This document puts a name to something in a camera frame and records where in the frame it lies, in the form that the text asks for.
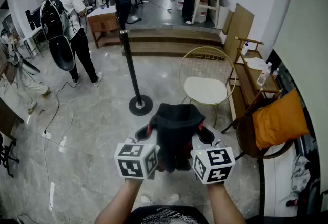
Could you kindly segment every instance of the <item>wooden platform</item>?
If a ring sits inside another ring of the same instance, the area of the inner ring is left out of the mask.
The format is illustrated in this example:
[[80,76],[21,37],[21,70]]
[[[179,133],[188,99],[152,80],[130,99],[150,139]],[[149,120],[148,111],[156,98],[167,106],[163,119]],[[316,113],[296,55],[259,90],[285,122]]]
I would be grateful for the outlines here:
[[194,30],[135,29],[130,30],[131,54],[134,56],[184,57],[200,46],[221,48],[218,34]]

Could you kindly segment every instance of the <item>white bottle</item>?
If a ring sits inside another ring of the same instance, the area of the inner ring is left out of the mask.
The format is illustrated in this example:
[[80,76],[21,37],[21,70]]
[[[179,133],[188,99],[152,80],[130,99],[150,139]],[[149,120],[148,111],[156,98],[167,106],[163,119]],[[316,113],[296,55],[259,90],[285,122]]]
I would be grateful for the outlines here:
[[263,68],[260,76],[258,77],[257,84],[259,86],[263,86],[265,84],[265,81],[270,75],[270,71],[271,71],[271,63],[268,62],[268,65]]
[[248,41],[246,41],[246,43],[244,43],[242,50],[241,50],[242,55],[246,55],[247,50],[248,50],[248,43],[249,43]]
[[279,68],[277,68],[275,71],[273,71],[273,78],[276,79],[278,76]]

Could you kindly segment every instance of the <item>black round object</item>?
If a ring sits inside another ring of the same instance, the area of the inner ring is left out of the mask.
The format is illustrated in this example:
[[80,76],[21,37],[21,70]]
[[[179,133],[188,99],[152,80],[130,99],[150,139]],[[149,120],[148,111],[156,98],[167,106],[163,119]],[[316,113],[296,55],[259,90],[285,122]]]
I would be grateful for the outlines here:
[[147,115],[153,109],[153,101],[146,95],[141,95],[141,100],[144,104],[142,108],[137,108],[137,97],[131,99],[129,102],[129,109],[132,114],[137,116]]

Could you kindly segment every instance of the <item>orange cushion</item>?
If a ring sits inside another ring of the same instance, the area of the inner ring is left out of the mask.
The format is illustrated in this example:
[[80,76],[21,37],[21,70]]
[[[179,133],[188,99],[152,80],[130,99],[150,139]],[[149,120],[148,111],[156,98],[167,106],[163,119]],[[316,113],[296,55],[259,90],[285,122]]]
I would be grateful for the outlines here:
[[309,133],[295,88],[252,116],[256,145],[260,150]]

